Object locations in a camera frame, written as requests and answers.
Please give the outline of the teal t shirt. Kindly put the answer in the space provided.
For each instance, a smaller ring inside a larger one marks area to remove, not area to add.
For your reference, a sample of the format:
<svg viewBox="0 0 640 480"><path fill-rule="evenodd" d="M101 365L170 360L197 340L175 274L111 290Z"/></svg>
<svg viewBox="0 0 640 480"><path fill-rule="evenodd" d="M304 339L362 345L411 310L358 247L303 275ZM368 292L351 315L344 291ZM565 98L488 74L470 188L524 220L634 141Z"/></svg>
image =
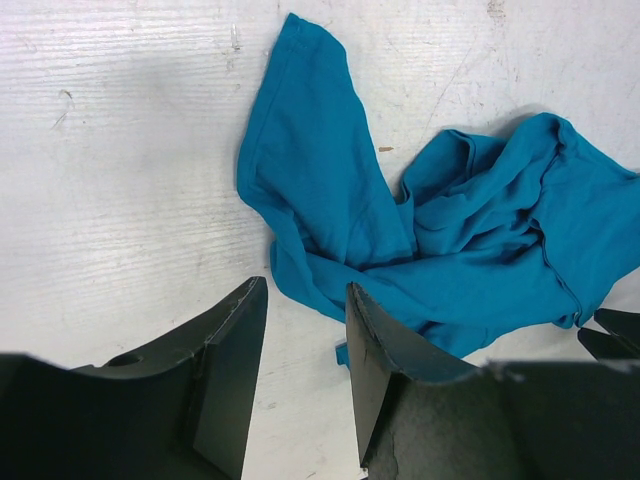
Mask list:
<svg viewBox="0 0 640 480"><path fill-rule="evenodd" d="M583 325L639 266L639 177L541 113L508 139L444 130L381 173L344 47L289 15L237 161L289 298L343 320L361 285L457 357L520 328Z"/></svg>

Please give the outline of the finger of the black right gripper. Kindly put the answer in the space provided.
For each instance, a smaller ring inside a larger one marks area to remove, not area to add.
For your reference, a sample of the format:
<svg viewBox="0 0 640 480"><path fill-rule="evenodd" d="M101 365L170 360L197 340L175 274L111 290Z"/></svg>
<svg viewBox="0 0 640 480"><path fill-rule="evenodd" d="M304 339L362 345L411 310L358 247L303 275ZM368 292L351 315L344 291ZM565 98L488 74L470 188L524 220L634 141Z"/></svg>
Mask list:
<svg viewBox="0 0 640 480"><path fill-rule="evenodd" d="M595 359L638 359L639 354L624 345L618 337L582 328L578 341Z"/></svg>
<svg viewBox="0 0 640 480"><path fill-rule="evenodd" d="M598 309L594 320L609 333L638 333L640 314L611 309Z"/></svg>

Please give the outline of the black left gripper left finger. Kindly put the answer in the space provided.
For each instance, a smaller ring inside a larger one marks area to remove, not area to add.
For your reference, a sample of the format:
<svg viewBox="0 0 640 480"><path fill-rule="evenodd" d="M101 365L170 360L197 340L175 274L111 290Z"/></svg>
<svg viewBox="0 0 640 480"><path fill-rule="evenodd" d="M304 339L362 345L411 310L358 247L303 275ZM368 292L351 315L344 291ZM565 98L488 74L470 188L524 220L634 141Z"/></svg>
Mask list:
<svg viewBox="0 0 640 480"><path fill-rule="evenodd" d="M238 479L268 289L251 277L218 304L106 365L75 370L68 428L89 479Z"/></svg>

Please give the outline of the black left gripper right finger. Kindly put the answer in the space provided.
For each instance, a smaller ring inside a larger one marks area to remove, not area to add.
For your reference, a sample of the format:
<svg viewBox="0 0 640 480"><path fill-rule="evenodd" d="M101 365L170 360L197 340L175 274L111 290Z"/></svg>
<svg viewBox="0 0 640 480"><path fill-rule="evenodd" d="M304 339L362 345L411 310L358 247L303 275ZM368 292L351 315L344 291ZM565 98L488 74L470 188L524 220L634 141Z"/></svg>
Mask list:
<svg viewBox="0 0 640 480"><path fill-rule="evenodd" d="M474 370L394 319L356 283L347 287L346 340L359 462L365 468L406 385L447 383Z"/></svg>

